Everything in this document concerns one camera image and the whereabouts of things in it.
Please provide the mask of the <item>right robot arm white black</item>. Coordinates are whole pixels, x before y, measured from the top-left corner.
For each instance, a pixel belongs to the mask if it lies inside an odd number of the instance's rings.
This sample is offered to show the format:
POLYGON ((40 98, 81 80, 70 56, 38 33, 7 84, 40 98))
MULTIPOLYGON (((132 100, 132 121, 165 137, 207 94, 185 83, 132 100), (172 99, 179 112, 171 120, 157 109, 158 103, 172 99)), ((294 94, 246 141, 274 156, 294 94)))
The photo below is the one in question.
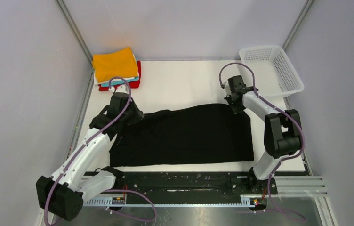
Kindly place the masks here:
POLYGON ((296 110, 283 111, 260 96, 257 89, 247 86, 242 76, 229 78, 221 84, 225 100, 235 114, 251 110, 265 124, 265 152, 259 162, 249 170, 247 189, 254 194, 267 190, 271 178, 283 160, 302 148, 300 115, 296 110))

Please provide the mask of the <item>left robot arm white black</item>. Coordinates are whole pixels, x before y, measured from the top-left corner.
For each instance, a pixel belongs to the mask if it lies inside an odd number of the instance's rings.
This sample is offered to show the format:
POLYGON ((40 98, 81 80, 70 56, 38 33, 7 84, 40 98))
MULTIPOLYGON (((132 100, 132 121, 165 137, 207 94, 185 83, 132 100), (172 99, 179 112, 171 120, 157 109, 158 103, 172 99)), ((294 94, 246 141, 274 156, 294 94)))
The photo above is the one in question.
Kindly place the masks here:
POLYGON ((85 137, 71 156, 50 177, 41 176, 37 180, 38 202, 45 216, 52 213, 72 221, 84 202, 105 190, 116 194, 123 189, 123 180, 108 171, 86 180, 83 176, 99 153, 115 142, 122 129, 139 122, 143 116, 130 93, 112 94, 110 103, 92 119, 85 137))

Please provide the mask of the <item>black t shirt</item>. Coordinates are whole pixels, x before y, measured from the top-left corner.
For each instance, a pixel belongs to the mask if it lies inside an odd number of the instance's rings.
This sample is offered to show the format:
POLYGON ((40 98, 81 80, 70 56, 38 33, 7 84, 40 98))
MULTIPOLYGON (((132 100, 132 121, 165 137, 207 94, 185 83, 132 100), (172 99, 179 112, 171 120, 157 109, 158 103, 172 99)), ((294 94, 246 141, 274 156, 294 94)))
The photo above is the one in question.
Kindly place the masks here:
POLYGON ((109 153, 112 167, 253 161, 250 117, 218 103, 147 113, 109 153))

